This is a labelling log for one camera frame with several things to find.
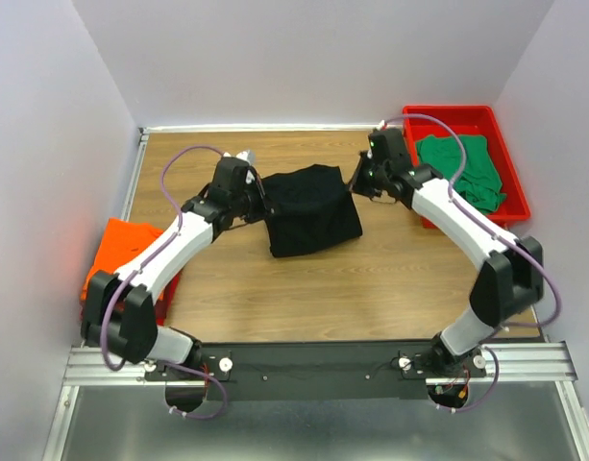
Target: wooden table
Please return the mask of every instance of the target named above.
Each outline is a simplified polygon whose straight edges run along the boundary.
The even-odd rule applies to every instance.
[[[160,192],[163,165],[192,144],[231,154],[252,149],[261,175],[323,163],[348,180],[367,132],[153,133],[130,220],[165,229],[175,212]],[[166,186],[182,203],[212,178],[218,157],[192,151]],[[425,230],[401,205],[355,197],[364,234],[316,255],[275,259],[263,223],[222,234],[189,262],[168,324],[203,341],[309,341],[429,338],[467,305],[476,277],[439,230]],[[531,311],[520,320],[532,321]],[[510,336],[537,336],[514,328]]]

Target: orange cloth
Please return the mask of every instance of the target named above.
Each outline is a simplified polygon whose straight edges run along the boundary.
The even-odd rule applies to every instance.
[[[110,274],[114,273],[119,267],[140,255],[162,234],[163,230],[148,224],[134,224],[110,218],[104,230],[98,253],[93,260],[93,266],[86,276],[81,293],[81,303],[85,304],[89,279],[96,272],[102,270]],[[163,299],[164,293],[162,292],[159,302]]]

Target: black cloth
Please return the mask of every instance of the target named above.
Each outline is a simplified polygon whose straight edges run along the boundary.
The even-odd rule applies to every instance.
[[[275,210],[265,219],[274,257],[309,255],[362,235],[339,167],[312,165],[262,183]]]

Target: red plastic basket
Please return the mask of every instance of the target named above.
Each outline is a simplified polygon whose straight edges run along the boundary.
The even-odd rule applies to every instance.
[[[452,128],[456,134],[481,134],[486,137],[488,155],[502,179],[502,192],[507,195],[499,209],[487,216],[488,219],[499,226],[508,227],[530,218],[531,212],[527,199],[491,108],[488,106],[405,106],[403,113],[431,115]],[[449,136],[443,128],[429,120],[406,119],[404,130],[405,142],[414,165],[419,163],[416,141],[430,134],[438,137]],[[424,218],[422,225],[425,228],[434,228],[434,225]]]

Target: gray wall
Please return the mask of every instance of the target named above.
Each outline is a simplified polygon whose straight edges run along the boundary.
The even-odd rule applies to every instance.
[[[74,0],[141,126],[492,103],[552,0]]]
[[[71,3],[0,0],[0,460],[41,459],[136,141]]]
[[[567,340],[589,413],[589,0],[556,0],[495,110],[565,301],[548,332]]]

